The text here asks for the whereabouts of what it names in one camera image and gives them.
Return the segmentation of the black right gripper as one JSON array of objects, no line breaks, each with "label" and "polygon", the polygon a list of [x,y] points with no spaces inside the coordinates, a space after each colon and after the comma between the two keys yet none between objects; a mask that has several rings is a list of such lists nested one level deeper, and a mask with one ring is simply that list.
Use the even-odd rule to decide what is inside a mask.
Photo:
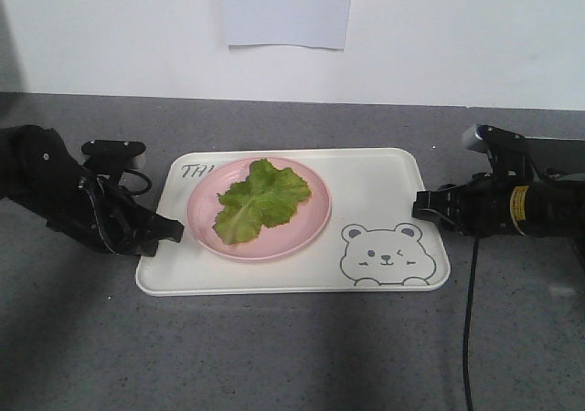
[{"label": "black right gripper", "polygon": [[476,174],[467,184],[444,184],[438,191],[419,191],[412,216],[440,220],[442,228],[469,237],[523,236],[512,218],[515,188],[515,184],[500,183],[489,174]]}]

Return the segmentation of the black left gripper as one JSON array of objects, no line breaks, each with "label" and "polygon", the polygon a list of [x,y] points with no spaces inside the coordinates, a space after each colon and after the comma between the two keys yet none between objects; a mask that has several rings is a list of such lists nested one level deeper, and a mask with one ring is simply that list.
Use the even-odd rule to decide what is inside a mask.
[{"label": "black left gripper", "polygon": [[62,233],[100,253],[154,257],[159,240],[179,243],[184,226],[137,205],[134,198],[152,188],[152,181],[134,169],[125,174],[145,181],[139,190],[115,184],[110,178],[86,171],[76,193],[47,221],[47,228]]}]

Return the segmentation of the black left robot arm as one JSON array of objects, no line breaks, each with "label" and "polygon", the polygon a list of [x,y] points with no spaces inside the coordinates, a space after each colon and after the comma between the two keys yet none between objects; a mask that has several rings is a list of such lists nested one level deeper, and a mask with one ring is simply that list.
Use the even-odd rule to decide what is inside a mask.
[{"label": "black left robot arm", "polygon": [[54,129],[36,125],[1,131],[1,196],[47,221],[83,246],[124,256],[155,255],[162,240],[180,242],[183,225],[138,205],[134,198],[152,183],[132,191],[124,174],[145,179],[137,157],[143,142],[92,140],[81,147],[78,163]]}]

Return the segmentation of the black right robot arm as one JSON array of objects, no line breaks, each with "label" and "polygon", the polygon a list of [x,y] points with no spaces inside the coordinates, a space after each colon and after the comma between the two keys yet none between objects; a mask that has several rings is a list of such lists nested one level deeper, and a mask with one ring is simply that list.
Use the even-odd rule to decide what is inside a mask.
[{"label": "black right robot arm", "polygon": [[470,237],[582,237],[584,189],[477,174],[467,184],[419,191],[411,215]]}]

